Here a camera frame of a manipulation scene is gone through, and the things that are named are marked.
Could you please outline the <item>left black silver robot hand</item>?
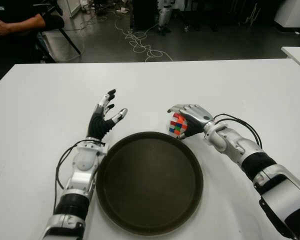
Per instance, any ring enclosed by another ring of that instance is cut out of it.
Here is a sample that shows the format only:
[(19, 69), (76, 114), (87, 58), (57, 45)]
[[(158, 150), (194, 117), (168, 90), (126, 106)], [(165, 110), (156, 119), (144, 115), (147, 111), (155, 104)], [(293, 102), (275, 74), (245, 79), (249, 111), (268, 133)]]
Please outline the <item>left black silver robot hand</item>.
[(104, 94), (101, 100), (97, 103), (88, 124), (87, 138), (95, 138), (101, 141), (104, 136), (128, 113), (128, 109), (123, 108), (113, 117), (105, 119), (108, 111), (115, 106), (114, 104), (109, 104), (109, 102), (115, 98), (115, 93), (115, 89), (110, 90)]

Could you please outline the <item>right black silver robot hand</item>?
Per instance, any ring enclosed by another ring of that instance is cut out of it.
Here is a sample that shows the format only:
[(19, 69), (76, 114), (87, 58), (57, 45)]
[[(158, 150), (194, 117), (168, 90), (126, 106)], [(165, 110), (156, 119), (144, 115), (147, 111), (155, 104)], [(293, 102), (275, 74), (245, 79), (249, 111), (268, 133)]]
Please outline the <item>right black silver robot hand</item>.
[(177, 104), (169, 108), (167, 112), (179, 114), (186, 120), (187, 128), (176, 136), (178, 140), (203, 133), (205, 126), (213, 121), (212, 115), (197, 104)]

